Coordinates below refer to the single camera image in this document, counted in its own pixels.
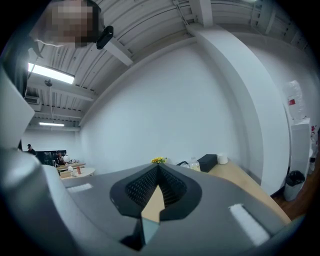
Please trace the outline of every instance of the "table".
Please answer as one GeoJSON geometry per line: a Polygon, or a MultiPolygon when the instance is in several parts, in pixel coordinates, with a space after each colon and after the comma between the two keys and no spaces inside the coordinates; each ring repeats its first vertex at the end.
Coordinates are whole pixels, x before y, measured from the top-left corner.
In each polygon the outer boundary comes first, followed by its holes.
{"type": "MultiPolygon", "coordinates": [[[[258,183],[256,183],[244,170],[242,170],[233,162],[229,161],[224,165],[217,164],[207,174],[226,179],[236,184],[244,191],[248,192],[251,196],[255,197],[266,206],[271,208],[285,224],[289,224],[291,222],[290,218],[281,209],[281,207],[263,191],[258,183]]],[[[145,219],[158,223],[160,221],[159,212],[164,208],[165,204],[162,192],[159,186],[157,186],[148,204],[143,209],[141,216],[145,219]]]]}
{"type": "MultiPolygon", "coordinates": [[[[86,164],[83,162],[74,162],[74,163],[70,163],[68,164],[68,167],[71,166],[72,168],[78,167],[78,166],[85,166],[86,164]]],[[[59,166],[56,168],[57,171],[65,171],[68,170],[68,167],[65,165],[59,166]]]]}
{"type": "Polygon", "coordinates": [[[91,175],[94,175],[94,172],[96,171],[96,169],[92,167],[81,168],[80,170],[81,170],[81,174],[77,174],[77,177],[70,176],[70,177],[61,178],[61,180],[76,179],[76,178],[81,178],[85,176],[91,176],[91,175]]]}

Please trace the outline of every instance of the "red label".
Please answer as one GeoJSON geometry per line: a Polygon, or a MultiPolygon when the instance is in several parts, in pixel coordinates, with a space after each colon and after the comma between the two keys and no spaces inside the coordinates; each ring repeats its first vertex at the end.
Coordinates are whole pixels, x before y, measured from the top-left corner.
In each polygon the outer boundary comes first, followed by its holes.
{"type": "Polygon", "coordinates": [[[295,99],[291,99],[288,101],[289,106],[296,104],[295,99]]]}

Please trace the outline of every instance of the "fluorescent light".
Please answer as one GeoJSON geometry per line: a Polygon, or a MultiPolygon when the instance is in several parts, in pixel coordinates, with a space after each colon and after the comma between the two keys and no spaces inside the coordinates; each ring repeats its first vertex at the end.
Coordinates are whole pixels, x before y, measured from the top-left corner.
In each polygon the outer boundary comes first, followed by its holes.
{"type": "Polygon", "coordinates": [[[63,123],[39,122],[41,126],[65,126],[63,123]]]}
{"type": "Polygon", "coordinates": [[[44,67],[44,66],[39,66],[35,65],[32,63],[28,64],[28,71],[35,74],[39,74],[42,76],[46,76],[49,78],[57,79],[63,82],[66,82],[68,84],[72,84],[74,82],[74,77],[65,73],[61,73],[59,71],[44,67]]]}

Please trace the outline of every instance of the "wooden floor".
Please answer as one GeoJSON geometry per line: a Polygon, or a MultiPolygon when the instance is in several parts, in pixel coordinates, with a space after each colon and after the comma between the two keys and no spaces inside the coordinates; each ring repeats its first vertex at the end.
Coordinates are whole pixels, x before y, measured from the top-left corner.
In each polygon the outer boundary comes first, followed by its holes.
{"type": "Polygon", "coordinates": [[[278,193],[272,196],[272,198],[283,209],[288,217],[291,220],[294,220],[295,218],[307,213],[319,185],[320,159],[317,157],[313,173],[307,176],[306,181],[295,200],[287,202],[282,193],[278,193]]]}

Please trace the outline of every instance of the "air conditioning unit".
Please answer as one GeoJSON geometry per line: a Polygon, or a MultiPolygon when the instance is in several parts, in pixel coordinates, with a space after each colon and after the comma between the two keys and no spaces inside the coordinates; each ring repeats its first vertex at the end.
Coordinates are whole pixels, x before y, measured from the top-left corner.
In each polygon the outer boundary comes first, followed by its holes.
{"type": "Polygon", "coordinates": [[[42,105],[40,104],[40,98],[34,96],[25,96],[25,101],[29,104],[29,106],[37,112],[41,111],[42,105]]]}
{"type": "Polygon", "coordinates": [[[25,101],[28,102],[29,104],[39,104],[40,103],[40,98],[26,95],[25,96],[25,101]]]}

